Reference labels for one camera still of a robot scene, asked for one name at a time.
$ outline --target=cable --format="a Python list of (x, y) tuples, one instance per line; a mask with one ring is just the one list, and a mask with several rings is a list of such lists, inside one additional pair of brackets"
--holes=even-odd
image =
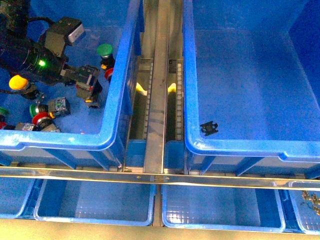
[(9, 90), (3, 90), (0, 89), (0, 94), (12, 94), (12, 95), (18, 95), (21, 94), (21, 91), (9, 91)]
[(311, 210), (313, 210), (313, 208), (310, 207), (310, 205), (309, 205), (307, 202), (305, 202), (305, 201), (303, 201), (303, 202), (300, 204), (300, 206), (302, 206), (302, 205), (304, 205), (304, 204), (306, 204)]
[(31, 23), (31, 22), (35, 22), (35, 21), (45, 21), (49, 24), (49, 26), (53, 25), (55, 22), (52, 21), (50, 18), (46, 17), (46, 16), (35, 16), (35, 17), (30, 17), (28, 19), (28, 23)]

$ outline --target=blue plastic bin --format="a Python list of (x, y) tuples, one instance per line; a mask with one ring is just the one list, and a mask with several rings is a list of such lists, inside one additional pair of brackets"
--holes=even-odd
[[(142, 167), (145, 142), (131, 141), (130, 167)], [(34, 217), (40, 221), (148, 226), (153, 221), (152, 184), (45, 180)]]
[(33, 211), (42, 180), (28, 178), (0, 178), (0, 218), (34, 219)]
[[(307, 192), (310, 196), (316, 194), (320, 197), (319, 191)], [(313, 206), (320, 207), (320, 205), (305, 200), (300, 190), (284, 190), (281, 199), (287, 232), (320, 235), (320, 216), (312, 209)]]
[[(142, 0), (32, 0), (31, 16), (45, 16), (54, 21), (63, 16), (82, 20), (86, 35), (78, 45), (68, 46), (65, 54), (71, 66), (92, 65), (100, 68), (97, 47), (102, 43), (113, 46), (116, 59), (109, 86), (101, 71), (103, 86), (101, 108), (87, 108), (76, 97), (76, 87), (46, 86), (37, 83), (46, 99), (66, 97), (71, 115), (56, 118), (54, 123), (62, 133), (0, 131), (0, 164), (11, 162), (41, 163), (99, 167), (120, 166), (125, 156), (132, 100), (135, 93), (137, 57), (141, 54), (140, 32), (144, 31)], [(46, 23), (31, 22), (28, 36), (37, 41), (48, 28)], [(8, 89), (9, 74), (0, 71), (0, 88)], [(31, 122), (31, 100), (19, 95), (0, 94), (0, 107), (9, 109), (7, 123)]]
[[(165, 165), (183, 168), (179, 142), (166, 144)], [(283, 232), (277, 190), (203, 186), (162, 186), (162, 220), (167, 227)]]
[[(183, 8), (188, 167), (205, 172), (219, 160), (215, 170), (241, 175), (267, 158), (250, 173), (320, 176), (320, 2)], [(218, 132), (206, 135), (201, 125), (211, 121)]]

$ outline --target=green button cap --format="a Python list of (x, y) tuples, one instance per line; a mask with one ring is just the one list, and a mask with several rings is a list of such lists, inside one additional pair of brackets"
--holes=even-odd
[(0, 114), (4, 116), (8, 116), (10, 114), (9, 110), (3, 107), (0, 107)]
[(29, 107), (29, 113), (30, 113), (31, 118), (34, 118), (35, 115), (37, 115), (36, 105), (35, 105), (35, 104), (31, 104), (31, 105), (30, 105), (30, 107)]
[(101, 44), (100, 46), (98, 46), (98, 48), (96, 49), (96, 52), (101, 56), (101, 57), (105, 57), (105, 56), (109, 56), (110, 54), (112, 54), (114, 48), (108, 44), (108, 43), (104, 43)]

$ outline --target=metal rail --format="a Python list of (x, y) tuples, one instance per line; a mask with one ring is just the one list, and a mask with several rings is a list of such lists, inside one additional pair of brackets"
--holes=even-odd
[(154, 67), (151, 83), (150, 109), (146, 136), (144, 172), (164, 172), (168, 97), (168, 49), (170, 1), (160, 0), (156, 25)]
[(180, 175), (171, 173), (157, 174), (143, 173), (142, 171), (107, 172), (54, 168), (0, 167), (0, 177), (158, 185), (189, 185), (227, 188), (320, 191), (319, 180), (218, 175)]

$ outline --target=green light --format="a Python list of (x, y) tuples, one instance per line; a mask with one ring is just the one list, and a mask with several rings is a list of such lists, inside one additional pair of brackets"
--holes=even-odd
[(40, 60), (38, 63), (41, 67), (44, 67), (46, 65), (46, 62), (43, 60)]

